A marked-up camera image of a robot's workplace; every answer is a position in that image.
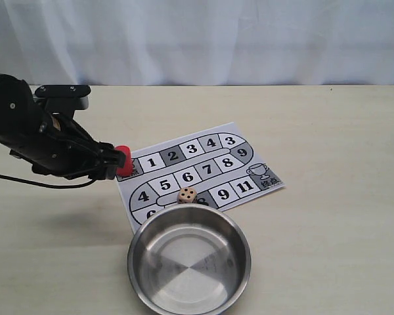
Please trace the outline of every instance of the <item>white backdrop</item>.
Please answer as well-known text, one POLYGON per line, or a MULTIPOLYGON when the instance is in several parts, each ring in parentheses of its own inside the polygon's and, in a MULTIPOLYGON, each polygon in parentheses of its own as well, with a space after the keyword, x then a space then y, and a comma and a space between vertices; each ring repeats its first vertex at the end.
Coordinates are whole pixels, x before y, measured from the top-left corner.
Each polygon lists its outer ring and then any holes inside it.
POLYGON ((394 84, 394 0, 0 0, 34 84, 394 84))

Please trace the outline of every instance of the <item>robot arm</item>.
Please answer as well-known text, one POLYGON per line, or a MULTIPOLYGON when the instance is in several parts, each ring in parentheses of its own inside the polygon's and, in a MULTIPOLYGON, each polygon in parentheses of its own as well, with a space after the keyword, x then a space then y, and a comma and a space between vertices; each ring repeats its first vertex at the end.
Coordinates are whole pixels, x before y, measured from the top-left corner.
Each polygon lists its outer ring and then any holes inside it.
POLYGON ((127 176, 132 162, 112 144, 97 142, 73 120, 88 107, 87 85, 29 85, 0 74, 0 143, 10 154, 32 164, 32 171, 66 179, 92 180, 127 176))

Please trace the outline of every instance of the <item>black cable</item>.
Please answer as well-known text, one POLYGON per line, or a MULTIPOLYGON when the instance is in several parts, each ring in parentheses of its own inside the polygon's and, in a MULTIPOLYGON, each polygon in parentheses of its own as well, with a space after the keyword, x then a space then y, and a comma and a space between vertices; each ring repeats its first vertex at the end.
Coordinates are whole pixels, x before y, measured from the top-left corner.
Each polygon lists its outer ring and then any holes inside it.
POLYGON ((11 177, 11 176, 2 175, 2 174, 0 174, 0 179, 11 180, 13 182, 21 182, 22 184, 28 184, 28 185, 32 185, 32 186, 39 186, 39 187, 52 188, 52 189, 82 188, 82 187, 92 185, 94 182, 97 181, 96 179, 92 179, 89 182, 84 182, 82 184, 76 184, 76 185, 50 185, 50 184, 45 184, 43 182, 34 182, 32 180, 11 177))

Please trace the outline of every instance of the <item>stainless steel bowl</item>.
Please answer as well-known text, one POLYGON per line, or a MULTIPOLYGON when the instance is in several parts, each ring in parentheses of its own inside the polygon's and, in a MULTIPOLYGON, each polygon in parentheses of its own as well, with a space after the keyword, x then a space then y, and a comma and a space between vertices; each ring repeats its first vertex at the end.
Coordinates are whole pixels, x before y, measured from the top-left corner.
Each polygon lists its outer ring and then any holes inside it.
POLYGON ((131 241, 127 266, 134 290, 153 311, 214 315, 244 291, 251 255, 235 222, 192 203, 151 216, 131 241))

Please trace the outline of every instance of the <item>game board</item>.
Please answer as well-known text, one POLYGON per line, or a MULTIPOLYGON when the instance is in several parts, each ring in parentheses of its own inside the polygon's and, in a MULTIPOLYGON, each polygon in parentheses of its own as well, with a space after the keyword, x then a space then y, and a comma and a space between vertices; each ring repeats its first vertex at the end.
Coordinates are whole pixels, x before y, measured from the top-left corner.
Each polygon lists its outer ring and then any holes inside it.
POLYGON ((234 123, 137 150, 131 157, 133 174, 117 176, 117 182, 134 232, 151 215, 176 204, 182 187, 194 187, 198 203, 224 211, 284 186, 234 123))

